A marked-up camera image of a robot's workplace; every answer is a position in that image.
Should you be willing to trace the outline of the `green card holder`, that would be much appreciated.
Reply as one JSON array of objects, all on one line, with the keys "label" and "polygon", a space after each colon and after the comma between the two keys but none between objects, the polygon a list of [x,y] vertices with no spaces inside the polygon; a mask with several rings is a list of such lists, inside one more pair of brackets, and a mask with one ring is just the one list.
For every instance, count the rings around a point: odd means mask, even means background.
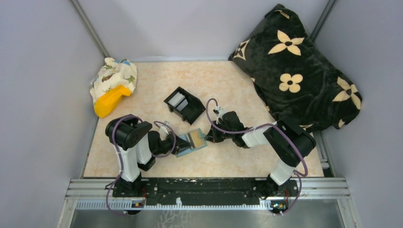
[{"label": "green card holder", "polygon": [[206,135],[200,128],[181,134],[178,137],[180,140],[177,146],[178,150],[175,153],[177,158],[207,147]]}]

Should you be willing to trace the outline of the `black plastic box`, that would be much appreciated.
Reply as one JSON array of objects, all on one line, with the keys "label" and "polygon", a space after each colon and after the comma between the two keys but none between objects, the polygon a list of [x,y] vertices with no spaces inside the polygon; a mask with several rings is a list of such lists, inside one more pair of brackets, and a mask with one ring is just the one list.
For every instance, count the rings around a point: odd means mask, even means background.
[{"label": "black plastic box", "polygon": [[182,121],[192,125],[206,110],[201,100],[182,87],[177,87],[166,99],[171,113],[177,114]]}]

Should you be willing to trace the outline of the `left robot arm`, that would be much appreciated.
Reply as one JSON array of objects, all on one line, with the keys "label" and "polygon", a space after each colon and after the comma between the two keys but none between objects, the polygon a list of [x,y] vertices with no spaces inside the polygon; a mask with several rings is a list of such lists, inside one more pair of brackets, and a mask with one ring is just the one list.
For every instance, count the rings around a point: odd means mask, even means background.
[{"label": "left robot arm", "polygon": [[119,164],[117,179],[107,185],[113,197],[137,197],[143,192],[142,171],[150,170],[157,158],[179,154],[193,143],[179,137],[167,121],[150,122],[128,114],[110,121],[105,134],[114,146]]}]

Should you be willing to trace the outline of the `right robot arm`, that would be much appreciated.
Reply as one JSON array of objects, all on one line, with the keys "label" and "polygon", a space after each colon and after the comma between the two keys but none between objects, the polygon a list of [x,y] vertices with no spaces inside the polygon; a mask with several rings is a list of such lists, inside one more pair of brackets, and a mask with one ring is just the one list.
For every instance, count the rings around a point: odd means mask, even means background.
[{"label": "right robot arm", "polygon": [[278,120],[254,128],[247,128],[240,122],[235,111],[225,111],[216,107],[213,111],[217,119],[211,121],[211,128],[206,140],[220,143],[231,139],[238,147],[252,148],[271,145],[279,160],[264,184],[257,187],[263,196],[275,196],[287,192],[286,183],[299,164],[304,167],[307,176],[307,164],[304,160],[316,147],[316,141],[292,118]]}]

